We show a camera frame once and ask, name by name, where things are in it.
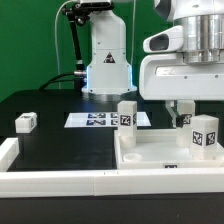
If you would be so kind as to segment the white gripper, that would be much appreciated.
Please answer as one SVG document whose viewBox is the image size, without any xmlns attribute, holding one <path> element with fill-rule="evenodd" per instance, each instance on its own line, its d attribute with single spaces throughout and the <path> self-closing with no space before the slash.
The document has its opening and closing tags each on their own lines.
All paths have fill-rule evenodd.
<svg viewBox="0 0 224 224">
<path fill-rule="evenodd" d="M 167 100 L 175 128 L 184 116 L 174 100 L 224 100 L 224 62 L 185 64 L 181 53 L 146 56 L 140 66 L 139 92 L 145 100 Z"/>
</svg>

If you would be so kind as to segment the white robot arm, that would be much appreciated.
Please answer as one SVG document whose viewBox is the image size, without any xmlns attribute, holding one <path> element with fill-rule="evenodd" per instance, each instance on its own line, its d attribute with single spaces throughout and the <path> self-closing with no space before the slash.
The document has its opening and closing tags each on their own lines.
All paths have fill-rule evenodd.
<svg viewBox="0 0 224 224">
<path fill-rule="evenodd" d="M 143 42 L 139 86 L 132 85 L 122 25 L 110 11 L 91 17 L 93 56 L 87 96 L 137 90 L 145 100 L 224 99 L 224 0 L 154 0 L 173 27 Z"/>
</svg>

